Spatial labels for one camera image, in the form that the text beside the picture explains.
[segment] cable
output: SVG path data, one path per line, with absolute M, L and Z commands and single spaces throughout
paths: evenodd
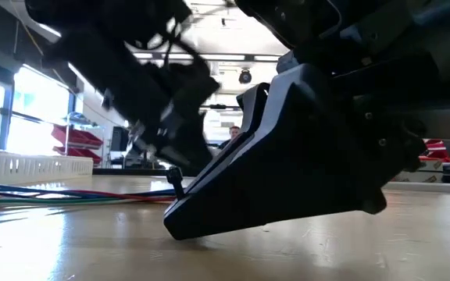
M 97 205 L 113 202 L 126 203 L 119 199 L 85 199 L 85 200 L 53 200 L 53 199 L 0 199 L 0 204 L 25 205 Z
M 8 192 L 21 193 L 21 194 L 9 194 Z M 54 198 L 38 198 L 38 196 L 43 196 L 46 194 L 62 195 L 64 197 L 54 197 Z M 114 194 L 101 191 L 92 190 L 40 190 L 34 188 L 26 187 L 12 187 L 0 185 L 0 197 L 11 197 L 20 199 L 40 199 L 40 200 L 96 200 L 96 199 L 131 199 L 136 201 L 172 201 L 175 198 L 174 190 L 157 190 L 142 192 L 136 194 Z
M 15 4 L 13 3 L 12 0 L 9 1 L 10 4 L 13 7 L 13 10 L 15 11 L 16 17 L 19 19 L 19 21 L 22 23 L 22 27 L 23 29 L 26 31 L 27 35 L 29 36 L 30 40 L 32 41 L 33 45 L 36 47 L 37 51 L 41 54 L 41 56 L 44 55 L 43 50 L 41 49 L 41 47 L 39 47 L 39 44 L 36 42 L 36 40 L 34 39 L 34 36 L 32 35 L 32 33 L 29 31 L 29 28 L 27 27 L 27 25 L 23 22 L 22 17 L 20 16 L 19 11 L 17 10 L 17 8 L 15 7 Z M 59 78 L 60 82 L 62 82 L 63 84 L 67 85 L 66 81 L 60 76 L 60 74 L 55 70 L 52 69 L 53 73 Z M 70 90 L 70 93 L 74 95 L 74 97 L 76 97 L 76 99 L 80 100 L 83 102 L 83 105 L 86 106 L 87 108 L 89 108 L 92 112 L 96 113 L 98 116 L 102 117 L 103 119 L 111 122 L 112 124 L 116 125 L 116 126 L 122 126 L 114 121 L 112 121 L 111 119 L 103 116 L 103 114 L 101 114 L 100 112 L 94 110 L 89 104 L 87 104 L 86 102 L 84 102 L 84 99 L 79 98 L 79 96 L 72 92 Z

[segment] camera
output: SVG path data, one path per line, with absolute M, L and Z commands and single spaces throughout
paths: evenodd
M 252 76 L 249 72 L 249 69 L 243 69 L 241 74 L 239 74 L 239 83 L 241 84 L 249 84 L 251 83 Z

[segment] wire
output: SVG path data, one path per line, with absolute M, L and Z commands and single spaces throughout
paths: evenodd
M 168 66 L 170 64 L 171 48 L 173 47 L 175 40 L 181 40 L 180 34 L 177 34 L 177 28 L 178 28 L 178 24 L 176 23 L 175 26 L 173 27 L 173 29 L 171 30 L 170 38 L 162 37 L 163 41 L 164 40 L 168 41 L 168 48 L 166 49 L 166 54 L 164 55 L 164 63 L 163 63 L 164 66 Z
M 26 205 L 80 205 L 80 204 L 104 204 L 119 199 L 81 199 L 81 200 L 57 200 L 57 199 L 5 199 L 0 198 L 0 204 L 26 204 Z
M 19 21 L 22 23 L 22 27 L 25 30 L 25 32 L 27 33 L 27 35 L 29 36 L 30 40 L 32 41 L 33 45 L 36 47 L 37 51 L 41 54 L 41 57 L 44 55 L 43 50 L 41 49 L 41 47 L 39 47 L 39 44 L 36 42 L 36 40 L 34 39 L 34 36 L 32 35 L 32 33 L 29 31 L 29 27 L 27 27 L 27 25 L 23 22 L 22 17 L 20 16 L 19 11 L 17 10 L 17 8 L 15 7 L 15 3 L 13 3 L 13 0 L 9 1 L 10 4 L 12 5 L 13 10 L 15 11 L 16 17 L 19 19 Z M 60 74 L 55 70 L 52 69 L 53 73 L 59 78 L 60 82 L 62 82 L 63 84 L 67 85 L 66 81 L 62 78 L 62 76 L 60 76 Z M 100 112 L 96 111 L 95 109 L 93 109 L 89 104 L 87 104 L 84 99 L 79 98 L 79 96 L 72 92 L 70 90 L 70 93 L 74 95 L 74 97 L 76 97 L 76 99 L 80 100 L 83 102 L 83 105 L 86 106 L 87 108 L 89 108 L 92 112 L 96 113 L 98 116 L 102 117 L 103 119 L 111 122 L 112 124 L 116 125 L 116 126 L 122 126 L 114 121 L 112 121 L 111 119 L 103 116 L 103 114 L 101 114 Z
M 21 194 L 9 194 L 8 192 L 21 193 Z M 54 194 L 61 195 L 63 197 L 54 198 L 38 198 L 38 196 Z M 97 199 L 116 199 L 124 200 L 130 199 L 135 201 L 172 201 L 175 199 L 174 190 L 158 190 L 142 192 L 137 194 L 114 194 L 109 192 L 93 191 L 93 190 L 41 190 L 27 187 L 12 187 L 0 185 L 0 197 L 11 197 L 28 200 L 97 200 Z

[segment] white crate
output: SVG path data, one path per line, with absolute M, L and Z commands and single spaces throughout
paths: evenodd
M 399 173 L 392 182 L 412 182 L 412 183 L 440 183 L 442 180 L 443 165 L 441 159 L 421 160 L 422 167 L 418 172 Z
M 19 155 L 0 151 L 0 184 L 23 184 L 91 176 L 91 158 Z

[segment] red cable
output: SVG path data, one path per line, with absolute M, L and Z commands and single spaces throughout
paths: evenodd
M 174 196 L 161 196 L 161 197 L 146 197 L 146 196 L 137 196 L 137 195 L 126 195 L 126 194 L 114 194 L 109 192 L 101 192 L 101 191 L 90 191 L 90 190 L 68 190 L 70 192 L 77 192 L 82 194 L 95 194 L 102 195 L 106 197 L 115 197 L 119 199 L 134 199 L 140 201 L 172 201 L 174 200 Z

